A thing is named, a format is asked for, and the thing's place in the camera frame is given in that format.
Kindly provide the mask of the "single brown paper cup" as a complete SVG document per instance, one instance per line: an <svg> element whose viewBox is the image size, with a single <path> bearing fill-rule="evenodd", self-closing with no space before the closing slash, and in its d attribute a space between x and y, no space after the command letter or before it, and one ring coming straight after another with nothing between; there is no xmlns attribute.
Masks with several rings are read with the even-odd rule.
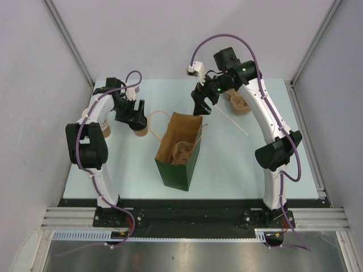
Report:
<svg viewBox="0 0 363 272"><path fill-rule="evenodd" d="M145 136L148 133L148 128L147 128L147 126L145 126L142 129L134 130L134 133L138 137L143 137L143 136Z"/></svg>

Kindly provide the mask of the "white straw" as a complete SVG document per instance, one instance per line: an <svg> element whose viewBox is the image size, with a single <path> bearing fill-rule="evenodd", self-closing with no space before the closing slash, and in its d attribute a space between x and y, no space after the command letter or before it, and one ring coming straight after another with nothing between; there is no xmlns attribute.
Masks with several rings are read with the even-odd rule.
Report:
<svg viewBox="0 0 363 272"><path fill-rule="evenodd" d="M238 128L245 136L248 136L246 132L239 124L237 124L226 112L224 112L219 106L214 105L214 108L218 110L225 118L227 118L236 128Z"/></svg>

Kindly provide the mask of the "stack of paper cups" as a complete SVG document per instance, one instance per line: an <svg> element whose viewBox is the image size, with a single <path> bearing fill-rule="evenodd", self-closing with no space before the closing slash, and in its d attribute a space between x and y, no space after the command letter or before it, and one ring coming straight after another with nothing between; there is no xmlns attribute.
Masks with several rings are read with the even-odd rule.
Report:
<svg viewBox="0 0 363 272"><path fill-rule="evenodd" d="M82 117L85 117L88 113L88 108L86 108L83 112L82 112ZM111 128L109 126L108 120L105 119L104 122L101 125L101 131L103 134L104 138L108 138L111 135Z"/></svg>

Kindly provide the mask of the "green brown paper bag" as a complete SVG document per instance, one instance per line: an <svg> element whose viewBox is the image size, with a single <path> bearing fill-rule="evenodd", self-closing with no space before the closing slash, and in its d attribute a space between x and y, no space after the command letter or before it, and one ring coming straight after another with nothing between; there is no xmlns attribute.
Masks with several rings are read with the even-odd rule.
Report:
<svg viewBox="0 0 363 272"><path fill-rule="evenodd" d="M187 192L208 125L203 124L202 116L174 112L167 117L167 129L162 137L148 125L148 130L160 142L155 162L164 186Z"/></svg>

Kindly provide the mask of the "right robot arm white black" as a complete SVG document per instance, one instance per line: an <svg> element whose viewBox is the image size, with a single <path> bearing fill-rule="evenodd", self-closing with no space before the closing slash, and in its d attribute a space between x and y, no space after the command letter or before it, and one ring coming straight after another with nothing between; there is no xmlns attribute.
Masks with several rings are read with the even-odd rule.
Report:
<svg viewBox="0 0 363 272"><path fill-rule="evenodd" d="M264 170L261 219L267 227L275 227L287 211L282 176L291 156L297 154L302 134L298 130L292 131L279 114L266 90L256 59L242 63L231 47L220 50L213 57L220 71L214 77L207 75L202 62L191 60L187 68L187 74L199 80L191 92L195 104L193 115L211 113L205 99L216 105L221 94L229 90L242 92L241 96L255 116L265 141L265 146L255 151L255 158Z"/></svg>

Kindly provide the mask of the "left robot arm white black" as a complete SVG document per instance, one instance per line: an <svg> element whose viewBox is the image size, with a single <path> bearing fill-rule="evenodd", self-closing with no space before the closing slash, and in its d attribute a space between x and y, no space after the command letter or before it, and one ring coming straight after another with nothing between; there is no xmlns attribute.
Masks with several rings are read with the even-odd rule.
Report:
<svg viewBox="0 0 363 272"><path fill-rule="evenodd" d="M108 146L102 131L111 111L118 122L127 124L139 137L147 134L144 100L137 100L139 83L128 84L117 78L107 78L104 87L96 88L90 106L82 117L65 128L70 161L89 176L97 195L99 220L120 226L126 220L134 224L131 212L118 206L120 197L112 188L106 162Z"/></svg>

